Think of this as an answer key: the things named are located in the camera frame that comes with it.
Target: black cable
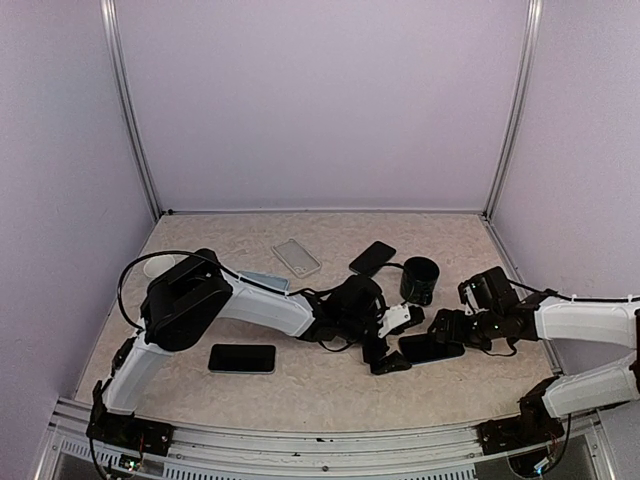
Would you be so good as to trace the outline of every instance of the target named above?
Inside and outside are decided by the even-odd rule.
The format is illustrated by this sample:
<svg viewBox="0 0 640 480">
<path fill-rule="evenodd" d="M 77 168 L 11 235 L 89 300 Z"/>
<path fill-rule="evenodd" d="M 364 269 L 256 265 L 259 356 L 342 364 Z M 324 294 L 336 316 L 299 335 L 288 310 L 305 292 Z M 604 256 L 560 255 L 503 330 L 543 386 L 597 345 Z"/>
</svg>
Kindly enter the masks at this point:
<svg viewBox="0 0 640 480">
<path fill-rule="evenodd" d="M 546 475 L 551 470 L 556 468 L 560 463 L 560 460 L 562 460 L 562 457 L 564 457 L 564 453 L 567 451 L 567 445 L 569 444 L 570 434 L 571 434 L 571 414 L 567 415 L 567 432 L 564 435 L 564 443 L 562 444 L 562 450 L 560 450 L 560 454 L 558 455 L 557 458 L 553 460 L 553 463 L 549 466 L 549 468 L 547 468 L 544 472 L 542 472 L 543 475 Z"/>
<path fill-rule="evenodd" d="M 364 275 L 369 276 L 370 273 L 373 272 L 374 270 L 376 271 L 376 273 L 378 273 L 378 270 L 380 270 L 380 269 L 382 269 L 384 267 L 394 267 L 394 268 L 399 268 L 403 272 L 407 271 L 407 269 L 404 267 L 404 265 L 401 265 L 399 263 L 393 263 L 393 262 L 385 262 L 385 263 L 381 263 L 380 265 L 376 265 L 375 267 L 371 267 L 367 272 L 362 272 L 362 273 Z"/>
<path fill-rule="evenodd" d="M 394 268 L 399 268 L 400 270 L 402 270 L 404 273 L 407 274 L 407 276 L 413 278 L 411 276 L 411 272 L 409 271 L 408 268 L 406 268 L 404 265 L 400 264 L 400 263 L 393 263 L 393 262 L 387 262 L 387 263 L 383 263 L 381 265 L 378 265 L 376 267 L 373 267 L 370 271 L 373 271 L 375 269 L 382 269 L 384 267 L 394 267 Z M 411 298 L 411 296 L 413 295 L 414 290 L 416 289 L 416 283 L 415 282 L 411 282 L 411 291 L 409 292 L 409 295 L 407 295 L 407 297 Z M 400 305 L 402 305 L 403 307 L 409 303 L 409 300 L 404 300 Z"/>
<path fill-rule="evenodd" d="M 104 472 L 98 459 L 96 458 L 96 450 L 93 446 L 93 438 L 89 437 L 89 450 L 91 451 L 91 459 L 93 460 L 93 466 L 96 467 L 96 471 L 102 480 L 109 480 L 109 476 Z"/>
<path fill-rule="evenodd" d="M 509 280 L 511 285 L 515 285 L 516 287 L 523 288 L 525 290 L 529 290 L 533 293 L 548 293 L 551 297 L 559 298 L 560 300 L 566 300 L 569 302 L 599 302 L 599 303 L 629 303 L 629 302 L 638 302 L 640 301 L 640 296 L 629 298 L 598 298 L 598 297 L 568 297 L 566 295 L 562 295 L 558 292 L 547 290 L 543 292 L 542 290 L 538 290 L 537 288 L 530 287 L 529 285 L 525 285 L 524 283 L 516 282 L 514 280 Z"/>
<path fill-rule="evenodd" d="M 507 342 L 507 345 L 509 345 L 509 348 L 511 349 L 511 353 L 489 353 L 487 350 L 485 350 L 484 348 L 481 348 L 480 351 L 482 353 L 484 353 L 485 355 L 489 355 L 490 357 L 504 357 L 504 358 L 509 358 L 509 357 L 513 357 L 518 353 L 518 350 L 516 349 L 516 347 L 514 345 L 512 345 L 511 343 Z"/>
<path fill-rule="evenodd" d="M 120 274 L 120 278 L 118 279 L 118 287 L 116 290 L 116 297 L 117 297 L 117 301 L 118 301 L 118 308 L 120 309 L 120 313 L 122 314 L 122 317 L 124 318 L 124 320 L 131 325 L 133 328 L 135 328 L 138 332 L 141 332 L 142 330 L 144 330 L 144 328 L 142 328 L 140 325 L 138 325 L 136 322 L 134 322 L 131 317 L 129 317 L 129 315 L 127 314 L 125 308 L 124 308 L 124 302 L 122 301 L 122 287 L 124 285 L 124 280 L 127 276 L 127 274 L 131 271 L 131 269 L 133 267 L 135 267 L 137 264 L 144 262 L 145 260 L 149 260 L 150 258 L 155 258 L 155 257 L 162 257 L 165 255 L 182 255 L 182 256 L 186 256 L 186 257 L 193 257 L 193 258 L 198 258 L 200 260 L 203 260 L 205 262 L 209 262 L 213 265 L 215 265 L 216 267 L 218 267 L 220 270 L 222 270 L 223 272 L 225 272 L 226 274 L 228 274 L 229 276 L 231 276 L 232 278 L 235 278 L 236 280 L 243 282 L 243 283 L 247 283 L 249 285 L 252 285 L 256 288 L 260 288 L 262 290 L 266 290 L 267 292 L 271 292 L 274 293 L 276 295 L 280 295 L 283 297 L 291 297 L 294 295 L 298 295 L 301 293 L 312 293 L 313 295 L 316 295 L 318 297 L 323 297 L 329 293 L 331 293 L 332 291 L 334 291 L 337 287 L 334 287 L 332 289 L 329 290 L 324 290 L 324 291 L 320 291 L 320 292 L 316 292 L 315 290 L 311 289 L 311 288 L 302 288 L 300 290 L 297 290 L 295 292 L 286 292 L 284 290 L 278 290 L 276 288 L 271 288 L 267 285 L 263 285 L 259 282 L 255 282 L 249 278 L 243 277 L 241 275 L 238 275 L 236 272 L 234 272 L 233 270 L 230 270 L 229 268 L 225 267 L 224 265 L 222 265 L 220 262 L 217 262 L 209 257 L 206 257 L 204 255 L 200 255 L 199 253 L 194 253 L 194 252 L 189 252 L 186 250 L 161 250 L 158 252 L 152 252 L 152 253 L 147 253 L 145 255 L 142 255 L 138 258 L 136 258 L 135 260 L 133 260 L 132 262 L 130 262 L 126 267 L 124 267 L 124 269 L 122 270 L 122 273 Z"/>
<path fill-rule="evenodd" d="M 548 463 L 548 467 L 541 471 L 541 472 L 533 472 L 531 475 L 520 475 L 516 472 L 513 472 L 513 469 L 511 470 L 516 476 L 518 476 L 519 478 L 524 478 L 524 479 L 535 479 L 535 478 L 542 478 L 544 475 L 548 474 L 550 471 L 552 471 L 554 468 L 556 468 L 559 464 L 560 461 L 562 460 L 562 458 L 564 457 L 565 452 L 567 451 L 567 445 L 569 444 L 569 436 L 571 435 L 571 414 L 567 415 L 567 431 L 565 433 L 564 436 L 564 443 L 562 444 L 562 450 L 560 450 L 560 453 L 558 454 L 558 456 L 556 458 L 553 459 L 552 463 Z"/>
<path fill-rule="evenodd" d="M 351 347 L 353 347 L 356 343 L 358 343 L 359 340 L 354 340 L 353 342 L 347 342 L 345 345 L 343 345 L 340 348 L 337 349 L 331 349 L 329 347 L 327 347 L 324 342 L 322 340 L 319 340 L 318 343 L 320 344 L 320 346 L 322 348 L 324 348 L 327 352 L 331 352 L 331 353 L 340 353 L 340 352 L 344 352 L 346 350 L 349 350 Z"/>
</svg>

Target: white robotic arm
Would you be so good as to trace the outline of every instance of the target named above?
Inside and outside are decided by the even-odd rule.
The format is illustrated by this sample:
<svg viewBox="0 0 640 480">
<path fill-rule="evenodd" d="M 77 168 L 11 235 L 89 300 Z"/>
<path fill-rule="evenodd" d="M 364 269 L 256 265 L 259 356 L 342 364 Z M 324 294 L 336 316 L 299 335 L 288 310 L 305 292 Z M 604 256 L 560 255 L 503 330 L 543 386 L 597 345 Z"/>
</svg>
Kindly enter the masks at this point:
<svg viewBox="0 0 640 480">
<path fill-rule="evenodd" d="M 102 417 L 95 415 L 88 434 L 105 441 L 121 435 L 106 431 L 109 420 L 126 424 L 123 419 L 133 418 L 162 365 L 195 345 L 217 317 L 255 323 L 308 342 L 336 336 L 360 342 L 371 372 L 382 374 L 410 367 L 398 353 L 386 355 L 384 337 L 421 323 L 424 313 L 417 307 L 387 309 L 380 287 L 362 275 L 326 292 L 289 293 L 246 279 L 222 267 L 212 251 L 199 250 L 149 284 L 140 331 L 125 341 L 112 361 L 110 377 L 94 390 L 94 411 Z M 137 436 L 124 435 L 133 438 L 127 440 L 131 444 Z"/>
<path fill-rule="evenodd" d="M 547 290 L 520 300 L 499 267 L 475 275 L 458 290 L 468 312 L 440 310 L 430 327 L 439 341 L 485 352 L 497 338 L 506 338 L 514 353 L 519 340 L 541 339 L 604 342 L 631 349 L 624 358 L 593 370 L 546 379 L 520 400 L 519 417 L 479 425 L 485 453 L 560 437 L 558 419 L 565 415 L 640 399 L 638 298 L 569 298 Z"/>
<path fill-rule="evenodd" d="M 632 369 L 638 353 L 638 311 L 640 302 L 576 303 L 550 297 L 540 304 L 535 324 L 541 339 L 613 343 L 634 350 L 615 362 L 553 382 L 542 397 L 551 417 L 640 400 L 636 371 Z"/>
</svg>

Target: speckled tabletop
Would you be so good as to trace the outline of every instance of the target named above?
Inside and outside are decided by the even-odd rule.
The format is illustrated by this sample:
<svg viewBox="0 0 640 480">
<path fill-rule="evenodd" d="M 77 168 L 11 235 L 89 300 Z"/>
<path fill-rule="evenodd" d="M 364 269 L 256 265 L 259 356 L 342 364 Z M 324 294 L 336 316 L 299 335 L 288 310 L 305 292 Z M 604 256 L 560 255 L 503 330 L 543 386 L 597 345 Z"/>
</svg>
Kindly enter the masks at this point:
<svg viewBox="0 0 640 480">
<path fill-rule="evenodd" d="M 322 262 L 300 280 L 273 255 L 271 247 L 295 238 Z M 426 256 L 438 263 L 440 279 L 422 333 L 439 308 L 460 308 L 458 283 L 500 258 L 475 215 L 388 213 L 282 213 L 164 216 L 146 252 L 207 247 L 228 267 L 273 273 L 291 288 L 324 289 L 350 275 L 348 264 L 374 240 L 398 250 L 394 261 Z M 401 272 L 382 270 L 375 280 L 389 305 Z M 133 314 L 148 280 L 136 269 L 124 288 Z M 111 312 L 80 384 L 76 399 L 91 401 L 97 379 L 106 378 L 111 358 L 132 329 Z M 263 343 L 277 347 L 272 375 L 214 374 L 207 370 L 214 343 Z M 542 346 L 520 342 L 513 358 L 470 351 L 460 358 L 420 365 L 405 372 L 373 376 L 360 348 L 330 353 L 280 332 L 237 320 L 216 319 L 198 344 L 173 356 L 151 381 L 137 413 L 209 426 L 275 431 L 371 431 L 426 427 L 513 414 L 517 400 L 551 375 Z M 509 352 L 503 340 L 495 352 Z"/>
</svg>

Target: transparent phone case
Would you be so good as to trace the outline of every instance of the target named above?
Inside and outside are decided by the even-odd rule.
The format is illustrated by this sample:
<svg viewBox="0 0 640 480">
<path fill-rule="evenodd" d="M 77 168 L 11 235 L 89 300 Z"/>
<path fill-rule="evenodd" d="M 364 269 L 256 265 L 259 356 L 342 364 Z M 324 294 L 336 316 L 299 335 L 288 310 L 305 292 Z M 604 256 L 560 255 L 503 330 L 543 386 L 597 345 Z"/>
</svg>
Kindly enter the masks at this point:
<svg viewBox="0 0 640 480">
<path fill-rule="evenodd" d="M 283 244 L 271 247 L 273 253 L 298 278 L 305 278 L 320 270 L 322 264 L 309 251 L 290 238 Z"/>
</svg>

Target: lavender wall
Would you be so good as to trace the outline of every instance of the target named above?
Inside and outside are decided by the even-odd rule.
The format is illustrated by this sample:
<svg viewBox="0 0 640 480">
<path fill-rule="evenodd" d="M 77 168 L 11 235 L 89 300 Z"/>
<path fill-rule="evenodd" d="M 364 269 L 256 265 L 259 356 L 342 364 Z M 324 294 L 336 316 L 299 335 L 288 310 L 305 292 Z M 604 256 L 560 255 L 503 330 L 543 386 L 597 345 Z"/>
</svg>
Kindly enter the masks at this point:
<svg viewBox="0 0 640 480">
<path fill-rule="evenodd" d="M 482 210 L 527 4 L 118 2 L 163 206 Z"/>
<path fill-rule="evenodd" d="M 99 2 L 3 2 L 0 65 L 0 476 L 14 480 L 152 222 Z"/>
<path fill-rule="evenodd" d="M 640 293 L 640 9 L 546 0 L 524 119 L 495 219 L 524 278 L 583 295 Z M 563 342 L 569 372 L 623 349 Z M 638 478 L 640 404 L 602 413 Z"/>
</svg>

